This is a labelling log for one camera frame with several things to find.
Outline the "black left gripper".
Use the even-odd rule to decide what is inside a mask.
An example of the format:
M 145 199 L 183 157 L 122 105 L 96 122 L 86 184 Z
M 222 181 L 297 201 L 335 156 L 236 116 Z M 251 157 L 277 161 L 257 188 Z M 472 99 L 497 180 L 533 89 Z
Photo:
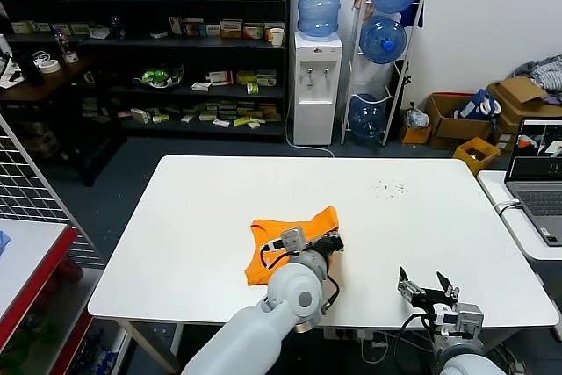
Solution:
M 344 245 L 339 235 L 324 235 L 314 241 L 310 249 L 323 257 L 331 257 L 334 252 L 343 251 Z

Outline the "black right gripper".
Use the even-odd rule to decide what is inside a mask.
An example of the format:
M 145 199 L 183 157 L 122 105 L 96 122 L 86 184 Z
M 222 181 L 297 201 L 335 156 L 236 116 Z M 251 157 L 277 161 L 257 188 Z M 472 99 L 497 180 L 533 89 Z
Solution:
M 454 286 L 440 271 L 438 271 L 436 275 L 443 291 L 434 289 L 422 289 L 418 291 L 417 284 L 408 278 L 406 271 L 400 266 L 397 286 L 398 291 L 407 302 L 412 301 L 412 307 L 420 308 L 425 312 L 433 312 L 434 305 L 438 304 L 453 308 L 458 302 L 459 288 Z

